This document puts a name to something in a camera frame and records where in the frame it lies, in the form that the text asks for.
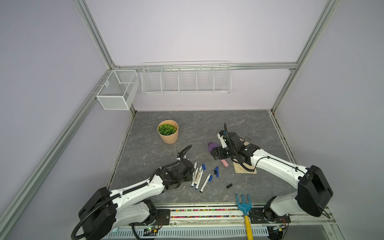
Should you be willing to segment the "white marker pen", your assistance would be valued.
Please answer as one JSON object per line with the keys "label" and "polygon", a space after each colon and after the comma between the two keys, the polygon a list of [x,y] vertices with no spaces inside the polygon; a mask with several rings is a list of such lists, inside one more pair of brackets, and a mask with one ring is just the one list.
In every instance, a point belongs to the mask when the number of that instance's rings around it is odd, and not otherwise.
{"label": "white marker pen", "polygon": [[197,170],[197,162],[195,162],[195,164],[194,164],[193,178],[192,178],[192,182],[191,182],[191,187],[193,187],[194,184],[195,184],[195,178],[196,178],[197,171],[198,171],[198,170]]}
{"label": "white marker pen", "polygon": [[195,181],[194,181],[194,186],[197,185],[201,170],[202,170],[202,166],[200,166],[198,169],[198,173],[196,174]]}
{"label": "white marker pen", "polygon": [[202,187],[201,187],[201,189],[200,189],[200,192],[201,192],[201,193],[204,191],[206,185],[208,184],[210,176],[211,176],[211,174],[209,174],[209,175],[207,176],[205,182],[203,183],[203,185],[202,185]]}
{"label": "white marker pen", "polygon": [[201,182],[201,179],[202,179],[202,176],[203,176],[203,172],[204,172],[204,170],[201,169],[200,173],[199,173],[199,176],[198,176],[198,179],[197,179],[196,187],[195,187],[196,190],[199,189],[199,185],[200,185],[200,182]]}

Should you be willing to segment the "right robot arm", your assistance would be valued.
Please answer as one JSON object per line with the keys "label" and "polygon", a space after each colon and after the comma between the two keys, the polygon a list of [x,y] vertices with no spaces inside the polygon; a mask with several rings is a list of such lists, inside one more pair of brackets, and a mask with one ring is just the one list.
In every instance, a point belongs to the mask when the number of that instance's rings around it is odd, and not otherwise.
{"label": "right robot arm", "polygon": [[208,150],[215,160],[231,159],[248,173],[257,168],[279,177],[295,192],[271,197],[265,204],[262,216],[270,223],[282,216],[305,212],[313,217],[326,216],[326,207],[334,195],[323,171],[317,166],[300,166],[280,159],[262,148],[247,143],[235,132],[218,133],[220,143],[209,143]]}

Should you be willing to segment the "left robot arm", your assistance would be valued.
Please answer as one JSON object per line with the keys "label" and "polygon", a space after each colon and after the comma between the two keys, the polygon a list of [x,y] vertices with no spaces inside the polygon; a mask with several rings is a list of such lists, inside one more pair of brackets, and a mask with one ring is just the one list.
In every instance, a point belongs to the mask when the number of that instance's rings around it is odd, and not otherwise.
{"label": "left robot arm", "polygon": [[125,225],[155,221],[157,209],[149,199],[188,182],[195,171],[188,159],[159,167],[137,184],[109,191],[98,189],[80,209],[79,223],[71,233],[72,240],[100,240],[111,230]]}

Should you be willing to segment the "beige work glove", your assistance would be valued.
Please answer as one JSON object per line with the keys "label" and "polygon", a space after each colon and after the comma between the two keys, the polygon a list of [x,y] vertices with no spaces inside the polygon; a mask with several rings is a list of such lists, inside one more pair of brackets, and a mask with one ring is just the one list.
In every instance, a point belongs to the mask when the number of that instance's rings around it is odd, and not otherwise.
{"label": "beige work glove", "polygon": [[236,174],[257,174],[257,170],[254,170],[253,172],[249,172],[245,170],[240,164],[233,162],[234,170]]}

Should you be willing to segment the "beige pot with green plant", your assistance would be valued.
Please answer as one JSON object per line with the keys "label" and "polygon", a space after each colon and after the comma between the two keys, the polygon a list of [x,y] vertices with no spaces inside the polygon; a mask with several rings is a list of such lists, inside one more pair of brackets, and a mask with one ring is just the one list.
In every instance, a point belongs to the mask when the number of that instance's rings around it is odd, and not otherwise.
{"label": "beige pot with green plant", "polygon": [[165,120],[159,123],[158,133],[166,144],[174,144],[179,138],[179,125],[176,121]]}

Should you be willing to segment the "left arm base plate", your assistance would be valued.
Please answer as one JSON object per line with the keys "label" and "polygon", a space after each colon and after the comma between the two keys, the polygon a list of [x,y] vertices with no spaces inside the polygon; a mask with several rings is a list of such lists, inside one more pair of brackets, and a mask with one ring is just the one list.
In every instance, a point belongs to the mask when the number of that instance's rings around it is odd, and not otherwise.
{"label": "left arm base plate", "polygon": [[171,219],[170,209],[159,209],[141,223],[134,223],[135,226],[168,226]]}

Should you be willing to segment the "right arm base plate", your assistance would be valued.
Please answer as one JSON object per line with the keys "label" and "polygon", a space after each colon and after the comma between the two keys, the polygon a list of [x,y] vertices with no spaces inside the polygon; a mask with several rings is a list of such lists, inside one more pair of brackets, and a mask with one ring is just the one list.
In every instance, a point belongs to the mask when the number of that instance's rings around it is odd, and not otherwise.
{"label": "right arm base plate", "polygon": [[278,216],[264,207],[253,207],[248,215],[252,224],[288,224],[291,219],[288,215]]}

